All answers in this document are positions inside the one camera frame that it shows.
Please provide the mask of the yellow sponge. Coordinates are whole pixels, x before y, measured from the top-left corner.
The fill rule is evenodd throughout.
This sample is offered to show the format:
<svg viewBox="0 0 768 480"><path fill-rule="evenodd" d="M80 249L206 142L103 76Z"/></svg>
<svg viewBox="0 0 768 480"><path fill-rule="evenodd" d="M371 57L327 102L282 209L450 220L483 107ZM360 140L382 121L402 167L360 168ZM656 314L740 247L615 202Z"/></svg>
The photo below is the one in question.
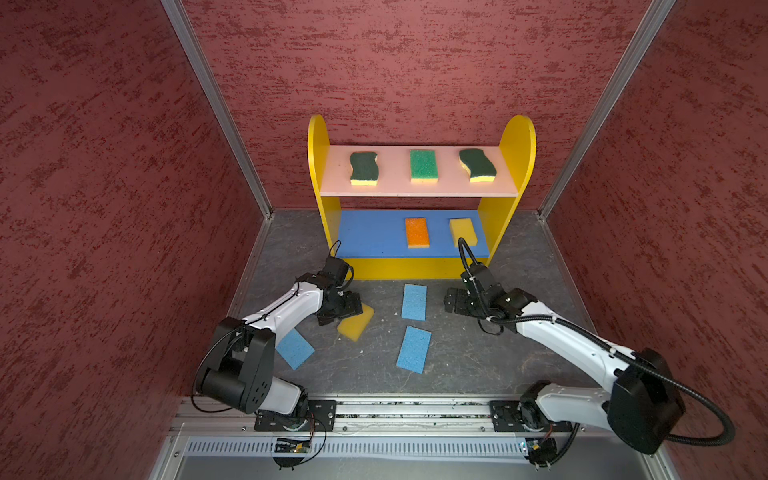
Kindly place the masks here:
<svg viewBox="0 0 768 480"><path fill-rule="evenodd" d="M478 236L471 218L454 218L449 221L449 228L455 247L459 246L459 240L464 239L469 247L475 247Z"/></svg>
<svg viewBox="0 0 768 480"><path fill-rule="evenodd" d="M337 331L342 337L353 342L359 340L374 315L372 307L366 304L363 304L362 307L363 311L360 314L342 320L337 327Z"/></svg>

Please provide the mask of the orange sponge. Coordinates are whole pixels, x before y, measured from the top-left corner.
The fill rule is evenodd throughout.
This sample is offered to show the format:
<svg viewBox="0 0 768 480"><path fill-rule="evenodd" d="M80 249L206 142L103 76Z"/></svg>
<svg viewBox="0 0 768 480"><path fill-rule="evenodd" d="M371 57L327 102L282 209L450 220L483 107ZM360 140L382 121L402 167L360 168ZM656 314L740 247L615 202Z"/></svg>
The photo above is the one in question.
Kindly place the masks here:
<svg viewBox="0 0 768 480"><path fill-rule="evenodd" d="M423 217L405 219L406 242L409 249L430 247L427 220Z"/></svg>

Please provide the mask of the dark green wavy sponge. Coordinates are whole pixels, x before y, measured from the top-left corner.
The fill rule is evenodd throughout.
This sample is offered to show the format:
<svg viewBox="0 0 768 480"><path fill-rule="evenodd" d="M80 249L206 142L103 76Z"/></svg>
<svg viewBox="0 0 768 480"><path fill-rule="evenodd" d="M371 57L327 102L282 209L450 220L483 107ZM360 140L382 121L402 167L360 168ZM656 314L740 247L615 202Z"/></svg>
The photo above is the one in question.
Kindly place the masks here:
<svg viewBox="0 0 768 480"><path fill-rule="evenodd" d="M352 168L350 183L353 186L376 186L379 180L378 154L372 151L359 151L350 154Z"/></svg>
<svg viewBox="0 0 768 480"><path fill-rule="evenodd" d="M479 148L467 148L459 151L459 161L468 174L471 183L494 182L497 170L485 152Z"/></svg>

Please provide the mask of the bright green rectangular sponge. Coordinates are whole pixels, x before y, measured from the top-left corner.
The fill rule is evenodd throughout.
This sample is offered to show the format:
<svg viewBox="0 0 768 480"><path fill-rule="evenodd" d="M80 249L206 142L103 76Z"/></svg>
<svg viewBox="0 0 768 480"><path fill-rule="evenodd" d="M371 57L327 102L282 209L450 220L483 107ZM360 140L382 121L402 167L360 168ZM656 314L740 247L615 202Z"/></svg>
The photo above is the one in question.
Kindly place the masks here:
<svg viewBox="0 0 768 480"><path fill-rule="evenodd" d="M412 183L436 183L438 181L439 172L434 150L411 150L409 156Z"/></svg>

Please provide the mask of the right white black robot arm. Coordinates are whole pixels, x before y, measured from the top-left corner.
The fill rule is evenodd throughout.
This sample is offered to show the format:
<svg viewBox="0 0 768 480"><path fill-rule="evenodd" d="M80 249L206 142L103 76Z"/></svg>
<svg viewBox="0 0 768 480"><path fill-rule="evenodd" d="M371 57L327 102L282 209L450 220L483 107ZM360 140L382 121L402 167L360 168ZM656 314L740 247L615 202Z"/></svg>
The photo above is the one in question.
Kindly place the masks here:
<svg viewBox="0 0 768 480"><path fill-rule="evenodd" d="M542 380L517 402L515 420L529 431L568 422L612 431L643 454L655 453L685 412L670 383L664 358L646 349L637 353L581 328L534 295L506 291L482 264L461 275L462 285L444 296L447 312L472 317L533 340L567 360L596 382L568 387Z"/></svg>

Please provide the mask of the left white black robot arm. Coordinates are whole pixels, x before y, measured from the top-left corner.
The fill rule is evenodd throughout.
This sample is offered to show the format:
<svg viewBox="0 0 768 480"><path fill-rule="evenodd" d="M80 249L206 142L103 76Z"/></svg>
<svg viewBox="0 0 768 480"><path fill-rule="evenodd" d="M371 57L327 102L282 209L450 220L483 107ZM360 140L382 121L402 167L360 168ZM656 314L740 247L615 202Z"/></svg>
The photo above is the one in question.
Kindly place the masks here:
<svg viewBox="0 0 768 480"><path fill-rule="evenodd" d="M306 273L263 309L243 318L227 317L216 327L195 372L191 400L218 401L222 413L274 416L288 431L310 421L304 387L274 375L276 349L306 318L327 325L361 314L360 295L349 289L354 274Z"/></svg>

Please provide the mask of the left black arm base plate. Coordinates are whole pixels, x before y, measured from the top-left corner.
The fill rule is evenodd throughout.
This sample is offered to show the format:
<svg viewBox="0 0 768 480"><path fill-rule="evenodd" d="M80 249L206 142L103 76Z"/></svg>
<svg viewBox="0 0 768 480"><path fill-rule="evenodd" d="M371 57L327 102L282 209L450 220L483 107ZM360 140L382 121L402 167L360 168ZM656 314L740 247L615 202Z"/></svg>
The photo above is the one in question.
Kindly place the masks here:
<svg viewBox="0 0 768 480"><path fill-rule="evenodd" d="M254 422L257 432L310 432L313 427L321 431L334 428L337 402L302 398L288 414L259 410Z"/></svg>

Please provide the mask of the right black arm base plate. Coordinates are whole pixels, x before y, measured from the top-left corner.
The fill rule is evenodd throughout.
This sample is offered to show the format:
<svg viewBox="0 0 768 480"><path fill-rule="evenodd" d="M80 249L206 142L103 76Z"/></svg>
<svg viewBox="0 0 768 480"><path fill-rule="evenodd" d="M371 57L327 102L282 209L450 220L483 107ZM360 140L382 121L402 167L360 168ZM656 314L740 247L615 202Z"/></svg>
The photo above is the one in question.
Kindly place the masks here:
<svg viewBox="0 0 768 480"><path fill-rule="evenodd" d="M570 433L570 422L551 422L532 402L495 400L489 403L490 418L497 433Z"/></svg>

